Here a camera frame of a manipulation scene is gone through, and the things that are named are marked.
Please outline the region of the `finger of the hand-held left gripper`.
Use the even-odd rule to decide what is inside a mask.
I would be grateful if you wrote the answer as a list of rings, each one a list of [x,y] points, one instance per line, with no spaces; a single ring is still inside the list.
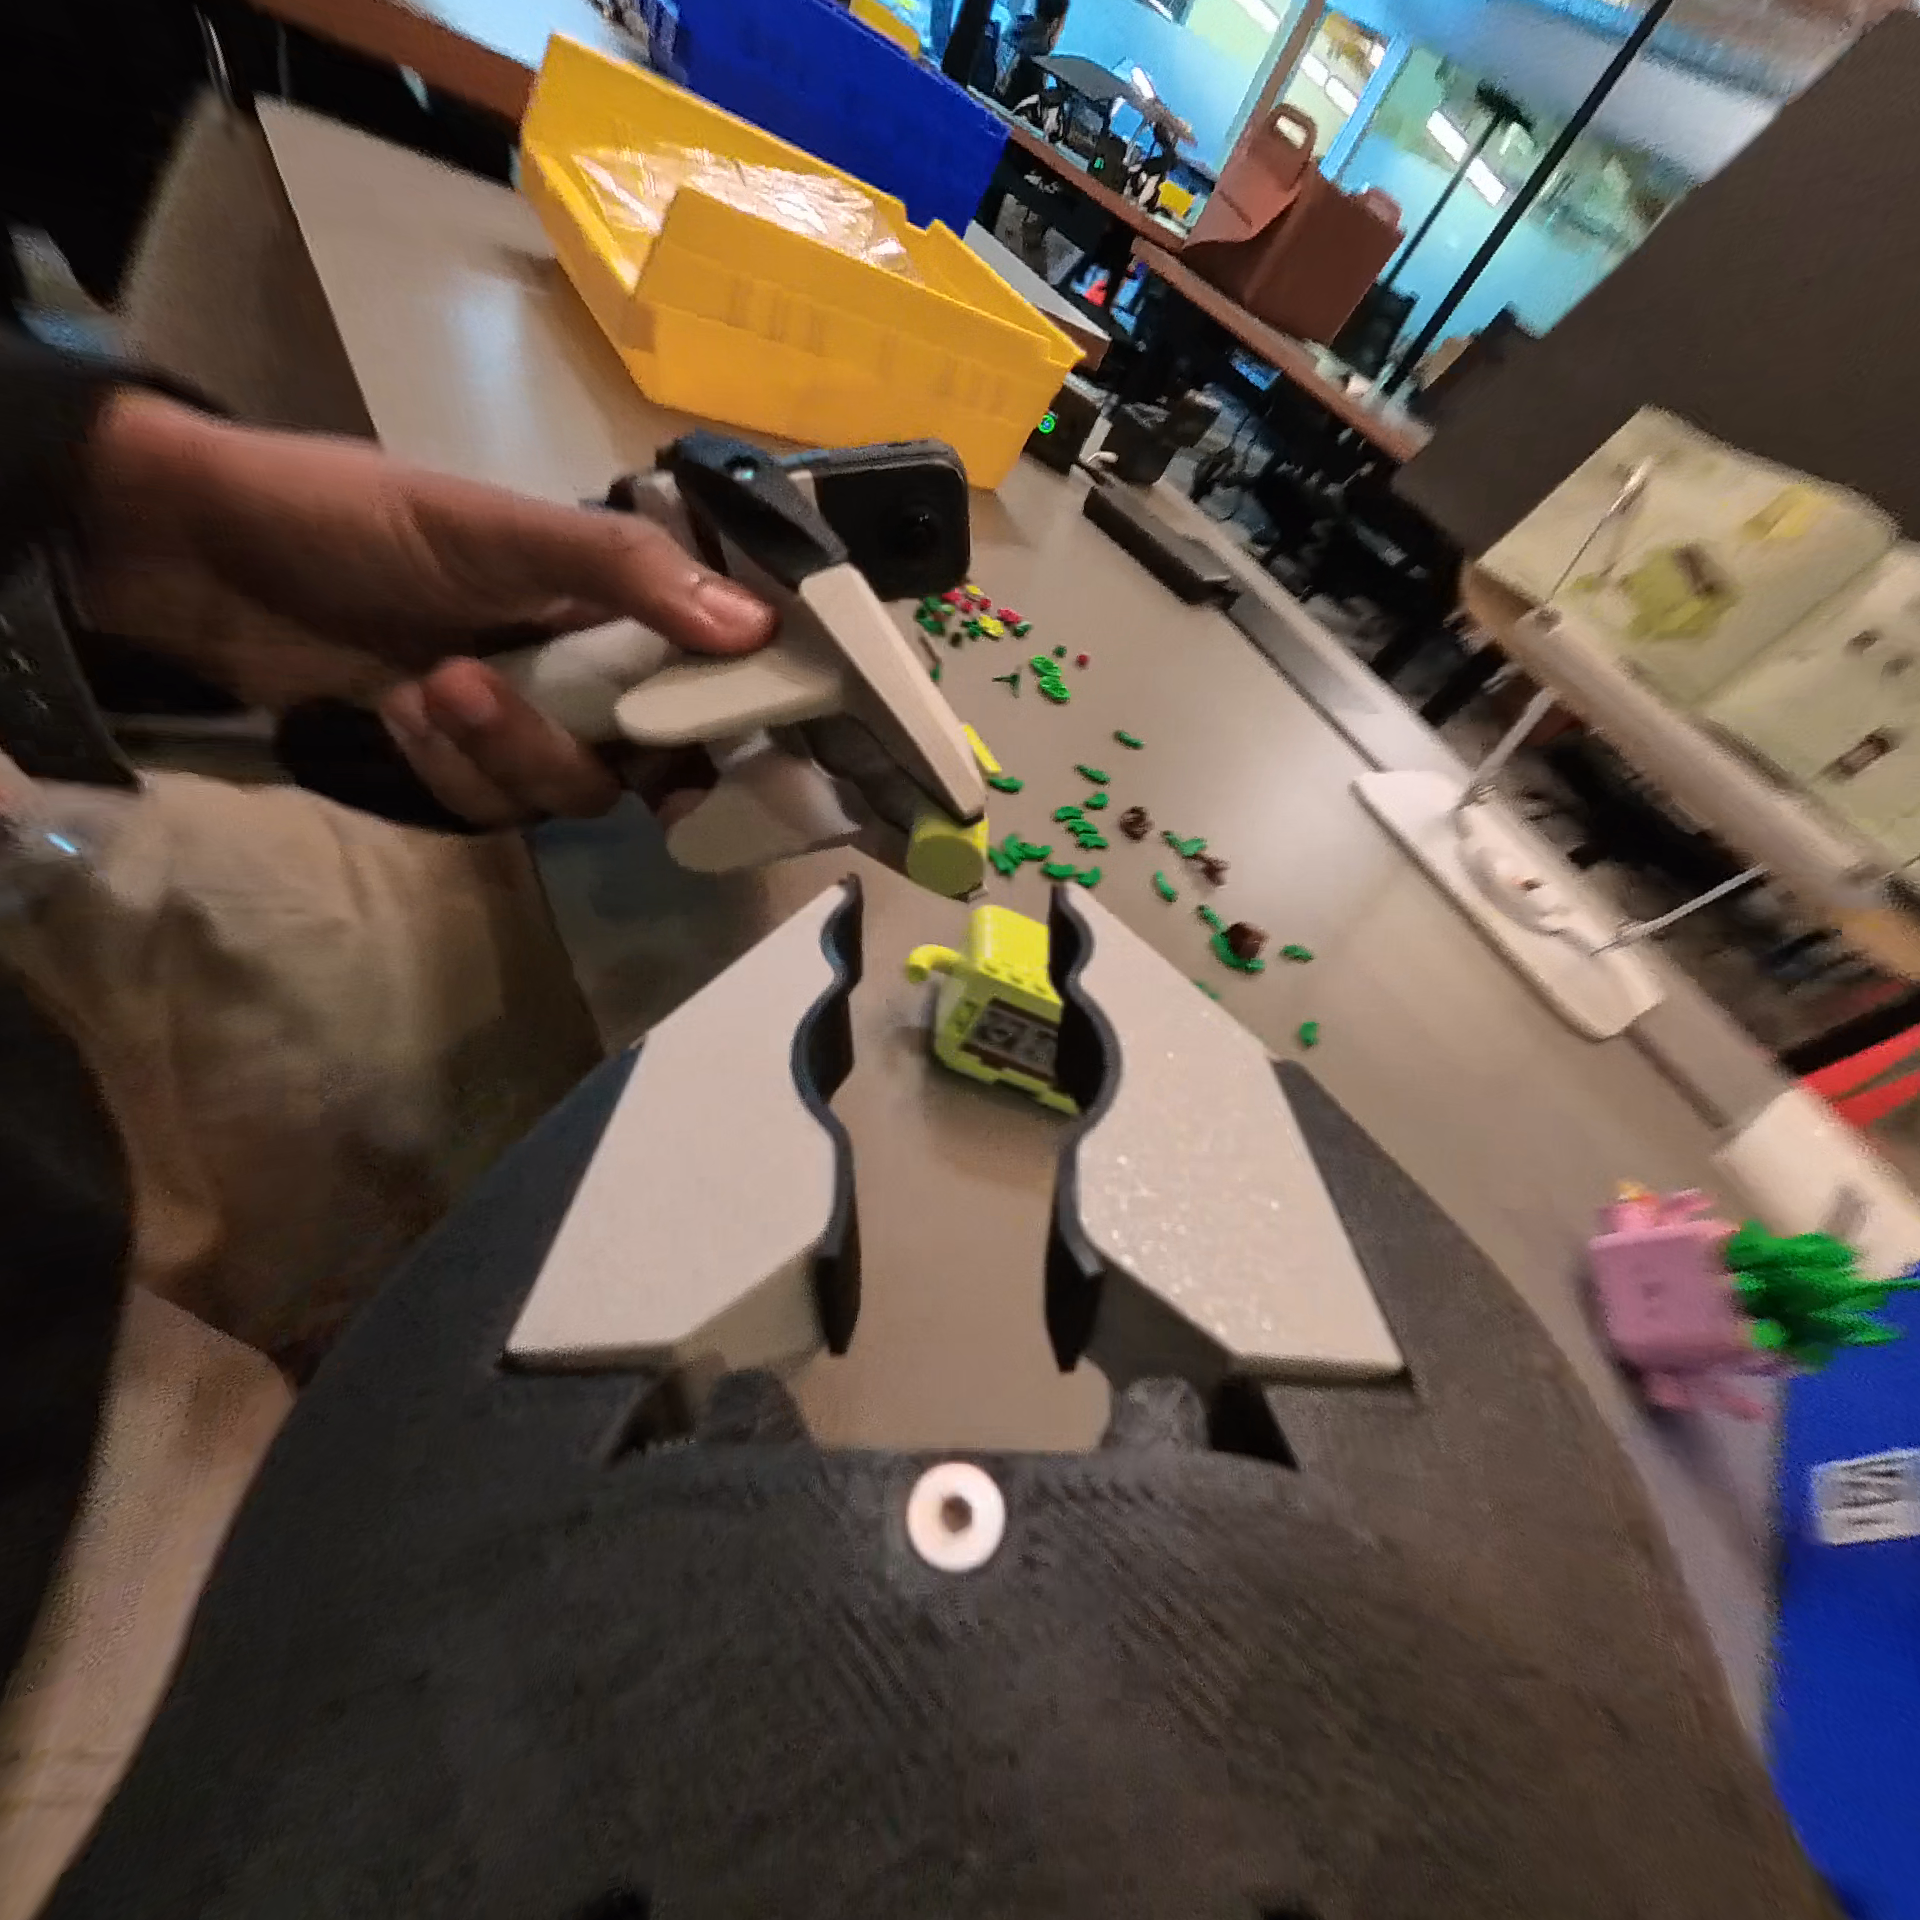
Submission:
[[[773,728],[771,740],[779,766],[768,807],[783,841],[906,841],[939,814],[855,718]]]
[[[989,786],[928,664],[903,635],[895,612],[853,566],[810,575],[794,595],[794,624],[832,679],[827,707],[810,718],[849,716],[874,731],[888,752],[960,823],[989,810]]]

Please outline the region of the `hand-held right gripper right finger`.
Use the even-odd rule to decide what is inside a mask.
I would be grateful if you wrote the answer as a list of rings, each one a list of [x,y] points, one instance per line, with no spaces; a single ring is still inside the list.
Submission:
[[[1097,897],[1059,886],[1063,1136],[1045,1330],[1111,1390],[1385,1385],[1409,1364],[1266,1044]]]

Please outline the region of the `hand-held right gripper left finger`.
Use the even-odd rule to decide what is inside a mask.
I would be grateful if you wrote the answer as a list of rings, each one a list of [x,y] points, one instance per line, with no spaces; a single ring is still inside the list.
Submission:
[[[683,1385],[846,1355],[864,894],[842,879],[655,1025],[506,1344],[523,1375]]]

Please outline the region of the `lime round brick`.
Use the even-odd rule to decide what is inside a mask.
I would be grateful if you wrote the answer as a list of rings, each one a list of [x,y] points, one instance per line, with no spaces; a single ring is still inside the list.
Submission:
[[[922,807],[906,838],[903,876],[939,898],[967,902],[985,886],[991,843],[985,814],[960,823],[938,807]]]

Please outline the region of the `lime green brick model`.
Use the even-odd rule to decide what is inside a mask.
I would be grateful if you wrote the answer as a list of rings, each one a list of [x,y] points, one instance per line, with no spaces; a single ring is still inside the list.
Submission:
[[[960,946],[915,950],[903,976],[934,991],[928,1044],[942,1068],[1077,1115],[1059,1076],[1063,1001],[1050,979],[1045,923],[1006,906],[981,906]]]

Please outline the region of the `person's left forearm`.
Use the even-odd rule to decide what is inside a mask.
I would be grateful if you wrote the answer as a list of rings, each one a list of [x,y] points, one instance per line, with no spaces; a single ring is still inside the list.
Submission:
[[[211,395],[155,368],[66,351],[6,321],[3,585],[78,526],[89,434],[117,393],[149,393],[226,418]]]

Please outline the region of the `person's left hand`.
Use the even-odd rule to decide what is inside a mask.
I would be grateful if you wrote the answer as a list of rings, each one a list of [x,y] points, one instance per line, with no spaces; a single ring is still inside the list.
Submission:
[[[746,656],[778,612],[664,528],[394,459],[359,439],[110,392],[88,433],[88,610],[255,704],[370,695],[426,792],[504,830],[614,810],[621,778],[480,664],[504,632],[621,617]]]

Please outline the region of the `pile of small mixed pieces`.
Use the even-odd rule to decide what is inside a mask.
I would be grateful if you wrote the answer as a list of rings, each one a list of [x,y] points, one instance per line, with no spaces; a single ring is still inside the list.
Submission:
[[[1057,656],[1072,695],[1088,666],[1083,651],[1047,639],[1026,612],[975,584],[923,595],[906,620],[923,649],[931,679],[942,686],[967,681],[997,688],[1006,703],[1026,697],[1065,708],[1069,704],[1050,704],[1038,695],[1029,659]]]

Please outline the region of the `yellow plastic bin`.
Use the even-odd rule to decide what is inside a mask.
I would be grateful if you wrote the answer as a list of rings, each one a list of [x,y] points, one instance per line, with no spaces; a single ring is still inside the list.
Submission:
[[[858,190],[903,272],[682,184],[645,231],[614,161],[706,154]],[[935,439],[997,489],[1083,351],[957,231],[645,68],[554,35],[520,121],[520,193],[637,390],[802,446]]]

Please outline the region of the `black charger with green lights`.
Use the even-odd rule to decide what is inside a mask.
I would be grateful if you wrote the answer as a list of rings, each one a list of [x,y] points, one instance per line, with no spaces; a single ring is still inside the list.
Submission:
[[[1072,474],[1109,411],[1109,401],[1097,385],[1069,376],[1029,430],[1023,455],[1054,474]]]

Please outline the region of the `scattered green leaf pieces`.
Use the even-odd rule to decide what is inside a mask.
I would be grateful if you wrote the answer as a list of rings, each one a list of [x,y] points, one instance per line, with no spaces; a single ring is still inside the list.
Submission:
[[[1026,697],[1001,703],[994,723],[1024,718],[1041,724],[1035,747],[1001,755],[1001,778],[989,782],[992,801],[991,892],[1008,906],[1021,879],[1035,886],[1106,894],[1111,907],[1146,907],[1173,935],[1177,969],[1214,1001],[1226,982],[1261,982],[1310,969],[1315,950],[1297,937],[1280,911],[1250,892],[1255,866],[1247,848],[1216,830],[1226,811],[1191,801],[1186,782],[1169,758],[1166,728],[1138,730],[1138,704],[1109,716],[1093,686],[1095,659],[1077,676],[1072,703],[1050,708]],[[1133,843],[1115,830],[1118,816],[1142,806],[1157,830]],[[1233,868],[1221,887],[1208,887],[1191,866],[1194,856],[1226,858]],[[1242,976],[1214,961],[1214,929],[1250,922],[1266,932],[1264,972]]]

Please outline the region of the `black power adapter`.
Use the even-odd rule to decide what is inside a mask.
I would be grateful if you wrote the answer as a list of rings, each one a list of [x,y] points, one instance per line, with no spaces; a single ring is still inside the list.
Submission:
[[[1095,481],[1083,518],[1181,603],[1226,610],[1240,600],[1237,576],[1214,547],[1166,521],[1144,491]]]

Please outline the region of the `black upright power brick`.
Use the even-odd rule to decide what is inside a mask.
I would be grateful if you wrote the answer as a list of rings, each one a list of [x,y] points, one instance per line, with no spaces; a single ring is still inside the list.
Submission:
[[[1106,422],[1101,468],[1125,487],[1153,489],[1177,455],[1198,449],[1216,418],[1219,401],[1208,392],[1186,392],[1169,403],[1127,401]]]

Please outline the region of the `background wooden desk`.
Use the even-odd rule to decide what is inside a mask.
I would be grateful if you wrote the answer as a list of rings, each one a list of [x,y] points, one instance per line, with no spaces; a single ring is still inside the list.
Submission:
[[[1385,459],[1406,465],[1425,450],[1433,430],[1385,390],[1358,374],[1319,343],[1301,343],[1283,330],[1270,328],[1247,306],[1237,305],[1213,281],[1183,263],[1186,234],[1157,212],[1144,210],[1113,187],[1093,179],[1090,170],[1043,137],[1026,121],[1014,118],[989,99],[978,99],[999,119],[1011,151],[1023,154],[1016,162],[1021,177],[1043,170],[1065,194],[1093,209],[1105,231],[1122,231],[1133,240],[1133,260],[1184,302],[1194,316],[1208,323],[1243,351],[1274,368],[1286,382],[1315,403],[1321,411],[1361,434],[1379,449]]]

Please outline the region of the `white book stand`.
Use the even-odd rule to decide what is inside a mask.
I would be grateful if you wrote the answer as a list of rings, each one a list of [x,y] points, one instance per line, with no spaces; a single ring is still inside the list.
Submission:
[[[1535,683],[1523,718],[1455,792],[1441,775],[1369,774],[1352,792],[1511,969],[1582,1038],[1615,1040],[1666,998],[1655,937],[1752,880],[1774,880],[1885,972],[1917,979],[1917,902],[1893,858],[1837,826],[1808,792],[1763,774],[1626,667],[1579,612],[1525,612],[1504,644]],[[1608,912],[1569,858],[1497,795],[1497,774],[1553,707],[1643,775],[1661,801],[1745,858],[1737,876],[1662,919]],[[1545,876],[1553,897],[1514,894]]]

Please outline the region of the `pink brick flowerpot model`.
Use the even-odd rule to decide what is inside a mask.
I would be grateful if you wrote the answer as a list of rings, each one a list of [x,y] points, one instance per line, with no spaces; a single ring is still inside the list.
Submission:
[[[1880,1272],[1837,1232],[1733,1220],[1703,1192],[1624,1184],[1590,1242],[1598,1337],[1640,1403],[1669,1419],[1761,1425],[1774,1387],[1899,1340],[1917,1265]]]

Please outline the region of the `person's beige trousers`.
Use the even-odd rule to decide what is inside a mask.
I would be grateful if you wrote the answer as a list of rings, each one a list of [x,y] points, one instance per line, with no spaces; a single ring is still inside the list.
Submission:
[[[40,1916],[297,1384],[603,1044],[520,840],[291,786],[6,763],[3,961],[94,1071],[133,1184],[88,1494],[6,1688],[3,1913]]]

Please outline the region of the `brown bag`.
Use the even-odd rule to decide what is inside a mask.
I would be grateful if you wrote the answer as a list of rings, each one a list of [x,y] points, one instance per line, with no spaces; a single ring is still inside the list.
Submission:
[[[1327,179],[1310,115],[1279,103],[1242,132],[1183,260],[1262,326],[1331,345],[1405,239],[1379,187]]]

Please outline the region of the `white printed paper sheet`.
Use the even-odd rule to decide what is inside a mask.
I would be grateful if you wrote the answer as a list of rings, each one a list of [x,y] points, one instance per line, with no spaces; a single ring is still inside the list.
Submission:
[[[1817,1095],[1777,1095],[1720,1140],[1712,1164],[1722,1187],[1774,1232],[1849,1242],[1861,1267],[1882,1279],[1917,1267],[1917,1183]]]

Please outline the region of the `person's black clothed body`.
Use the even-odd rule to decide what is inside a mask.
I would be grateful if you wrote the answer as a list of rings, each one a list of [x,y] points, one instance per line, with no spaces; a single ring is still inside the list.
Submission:
[[[3,982],[3,1682],[89,1487],[128,1296],[128,1152],[81,1048]]]

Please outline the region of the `red flat object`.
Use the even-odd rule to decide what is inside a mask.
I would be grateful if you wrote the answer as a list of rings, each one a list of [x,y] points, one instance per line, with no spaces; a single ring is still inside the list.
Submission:
[[[1918,1026],[1806,1072],[1805,1087],[1838,1120],[1873,1130],[1918,1099]]]

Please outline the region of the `open instruction booklet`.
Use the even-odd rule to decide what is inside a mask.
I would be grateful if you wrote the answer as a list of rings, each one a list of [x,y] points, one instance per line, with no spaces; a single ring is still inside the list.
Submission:
[[[1629,418],[1482,558],[1535,617],[1521,656],[1594,730],[1742,766],[1808,806],[1861,876],[1917,876],[1917,545],[1870,499]]]

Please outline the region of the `black metal post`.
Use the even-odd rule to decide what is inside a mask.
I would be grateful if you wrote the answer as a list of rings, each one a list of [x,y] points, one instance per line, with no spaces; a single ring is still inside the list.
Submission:
[[[1576,105],[1573,115],[1559,130],[1557,140],[1545,148],[1538,159],[1533,174],[1519,187],[1509,203],[1496,217],[1493,228],[1486,234],[1478,252],[1472,254],[1470,263],[1456,278],[1456,281],[1448,289],[1448,294],[1438,299],[1437,310],[1429,316],[1429,323],[1423,328],[1418,337],[1414,337],[1399,359],[1383,374],[1379,382],[1379,392],[1385,399],[1399,399],[1406,387],[1411,385],[1418,366],[1426,359],[1429,351],[1438,345],[1445,326],[1455,318],[1455,314],[1465,302],[1469,294],[1482,279],[1482,275],[1493,265],[1499,250],[1504,247],[1507,239],[1525,222],[1528,212],[1535,209],[1538,198],[1549,190],[1553,177],[1565,168],[1566,159],[1573,154],[1573,146],[1586,135],[1594,118],[1598,110],[1611,99],[1626,73],[1632,64],[1642,58],[1649,49],[1657,31],[1664,25],[1666,16],[1674,12],[1674,3],[1647,3],[1643,12],[1640,15],[1632,32],[1622,42],[1619,50],[1610,58],[1608,67],[1598,73],[1591,90],[1584,99]]]

